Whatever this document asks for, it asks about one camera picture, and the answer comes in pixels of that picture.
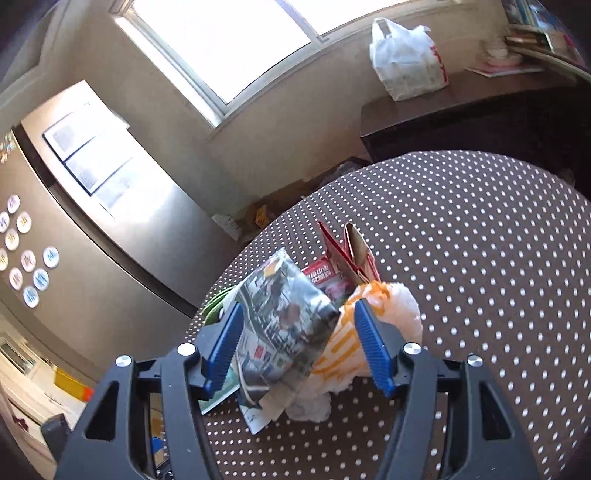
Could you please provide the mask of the light blue toothpaste box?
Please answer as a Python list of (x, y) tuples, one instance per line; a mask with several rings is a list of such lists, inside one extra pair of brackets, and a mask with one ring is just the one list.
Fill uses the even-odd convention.
[(233, 371), (232, 368), (229, 368), (228, 374), (226, 374), (221, 390), (218, 390), (211, 398), (211, 400), (199, 401), (201, 414), (206, 415), (208, 412), (211, 412), (211, 410), (213, 410), (218, 404), (220, 404), (225, 399), (228, 399), (228, 397), (230, 397), (231, 395), (235, 394), (235, 392), (238, 391), (238, 389), (238, 376), (236, 376), (235, 371)]

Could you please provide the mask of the orange white plastic bag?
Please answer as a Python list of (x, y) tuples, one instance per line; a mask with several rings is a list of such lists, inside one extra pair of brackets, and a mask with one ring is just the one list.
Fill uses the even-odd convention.
[(349, 388), (356, 377), (369, 377), (370, 368), (356, 333), (355, 305), (369, 302), (377, 318), (396, 326), (405, 340), (421, 343), (423, 325), (419, 304), (402, 283), (372, 281), (356, 287), (339, 307), (339, 321), (298, 396), (287, 408), (293, 421), (322, 423), (331, 414), (331, 395)]

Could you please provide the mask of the green wrapper bundle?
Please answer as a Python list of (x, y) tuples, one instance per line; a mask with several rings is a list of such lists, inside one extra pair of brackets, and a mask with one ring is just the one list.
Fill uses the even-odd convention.
[(222, 310), (223, 301), (225, 297), (231, 294), (231, 292), (234, 289), (234, 286), (225, 288), (209, 300), (209, 302), (204, 306), (204, 310), (202, 311), (204, 325), (211, 325), (219, 321), (219, 312), (221, 312)]

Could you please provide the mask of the grey printed foil bag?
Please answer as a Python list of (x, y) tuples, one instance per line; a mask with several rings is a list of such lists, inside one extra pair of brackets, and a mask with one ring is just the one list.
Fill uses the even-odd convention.
[(243, 329), (231, 367), (240, 409), (253, 433), (276, 420), (297, 397), (339, 320), (339, 309), (277, 250), (235, 289)]

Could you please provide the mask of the red brown paper bag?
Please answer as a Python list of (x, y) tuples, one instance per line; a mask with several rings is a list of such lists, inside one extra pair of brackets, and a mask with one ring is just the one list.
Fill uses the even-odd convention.
[(356, 285), (382, 281), (374, 254), (355, 224), (346, 223), (341, 241), (335, 239), (324, 222), (318, 221), (318, 229), (325, 245), (325, 258), (336, 272)]

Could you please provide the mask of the orange plastic stool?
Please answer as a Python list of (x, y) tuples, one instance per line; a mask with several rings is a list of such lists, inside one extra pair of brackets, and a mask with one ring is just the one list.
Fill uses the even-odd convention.
[(93, 393), (94, 393), (93, 389), (86, 387), (83, 391), (82, 400), (84, 402), (88, 402), (91, 399)]

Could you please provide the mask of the yellow plastic stool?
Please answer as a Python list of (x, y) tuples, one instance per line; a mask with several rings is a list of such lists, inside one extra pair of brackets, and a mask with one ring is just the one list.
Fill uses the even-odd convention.
[(78, 400), (83, 400), (86, 386), (60, 368), (54, 371), (54, 385)]

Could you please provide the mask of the silver double-door refrigerator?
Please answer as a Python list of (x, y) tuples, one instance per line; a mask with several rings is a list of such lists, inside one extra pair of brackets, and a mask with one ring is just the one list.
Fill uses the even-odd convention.
[(86, 82), (1, 141), (2, 316), (82, 381), (165, 354), (236, 255)]

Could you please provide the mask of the brown polka dot tablecloth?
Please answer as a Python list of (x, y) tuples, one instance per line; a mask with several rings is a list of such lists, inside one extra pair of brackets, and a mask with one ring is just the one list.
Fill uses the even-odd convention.
[(590, 475), (590, 204), (530, 164), (490, 153), (411, 153), (363, 168), (263, 230), (214, 283), (278, 249), (307, 266), (318, 225), (358, 226), (381, 277), (409, 287), (427, 348), (483, 357), (543, 479)]

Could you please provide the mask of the small yellow box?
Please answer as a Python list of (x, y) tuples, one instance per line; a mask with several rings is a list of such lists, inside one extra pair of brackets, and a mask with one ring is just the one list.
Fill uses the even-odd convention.
[(259, 208), (256, 209), (256, 215), (254, 215), (254, 223), (256, 223), (257, 227), (259, 227), (260, 229), (264, 229), (272, 221), (273, 218), (271, 217), (269, 208), (267, 208), (266, 205), (259, 206)]

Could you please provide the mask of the dark wooden side cabinet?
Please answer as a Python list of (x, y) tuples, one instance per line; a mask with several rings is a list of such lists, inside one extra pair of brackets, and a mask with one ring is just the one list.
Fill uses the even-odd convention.
[(482, 151), (542, 167), (585, 191), (590, 86), (553, 71), (492, 79), (463, 71), (438, 92), (363, 105), (360, 139), (375, 162), (413, 151)]

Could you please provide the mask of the white plastic shopping bag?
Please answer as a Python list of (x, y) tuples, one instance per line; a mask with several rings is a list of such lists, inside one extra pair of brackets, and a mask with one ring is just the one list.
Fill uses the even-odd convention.
[(373, 21), (370, 60), (394, 102), (417, 98), (449, 85), (446, 67), (430, 33), (424, 25), (407, 29), (384, 17)]

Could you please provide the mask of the white framed window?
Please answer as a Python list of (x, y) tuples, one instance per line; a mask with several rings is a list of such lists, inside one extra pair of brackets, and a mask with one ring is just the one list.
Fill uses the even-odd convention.
[(217, 129), (332, 53), (370, 67), (375, 20), (419, 22), (460, 1), (112, 1), (108, 15)]

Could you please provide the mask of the stacked bowls on cabinet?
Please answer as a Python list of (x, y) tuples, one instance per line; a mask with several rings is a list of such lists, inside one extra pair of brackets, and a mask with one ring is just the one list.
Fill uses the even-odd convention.
[(484, 61), (496, 68), (515, 67), (522, 63), (520, 54), (511, 52), (502, 39), (486, 41), (483, 44)]

